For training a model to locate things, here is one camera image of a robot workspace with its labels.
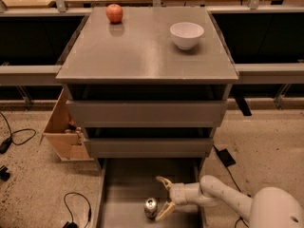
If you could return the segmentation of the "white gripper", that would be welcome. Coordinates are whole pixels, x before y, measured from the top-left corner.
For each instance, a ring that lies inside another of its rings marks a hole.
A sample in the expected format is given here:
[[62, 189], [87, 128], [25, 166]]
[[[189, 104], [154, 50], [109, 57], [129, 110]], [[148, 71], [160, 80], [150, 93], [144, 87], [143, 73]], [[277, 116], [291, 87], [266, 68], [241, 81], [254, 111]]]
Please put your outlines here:
[[169, 197], [172, 201], [166, 202], [155, 217], [155, 221], [161, 221], [171, 215], [176, 205], [198, 204], [201, 196], [200, 184], [194, 183], [172, 183], [171, 180], [157, 176], [156, 180], [161, 182], [166, 190], [169, 190]]

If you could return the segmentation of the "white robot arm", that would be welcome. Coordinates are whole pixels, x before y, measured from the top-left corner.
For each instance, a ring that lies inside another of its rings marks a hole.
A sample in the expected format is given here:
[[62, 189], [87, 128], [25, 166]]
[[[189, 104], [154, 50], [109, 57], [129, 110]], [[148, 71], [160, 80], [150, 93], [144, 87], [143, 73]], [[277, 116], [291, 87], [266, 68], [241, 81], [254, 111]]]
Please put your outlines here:
[[160, 221], [183, 206], [213, 206], [223, 201], [249, 225], [249, 228], [304, 228], [304, 210], [288, 192], [276, 188], [260, 189], [252, 198], [223, 183], [218, 178], [205, 175], [199, 182], [173, 183], [157, 176], [168, 191], [169, 201], [157, 214]]

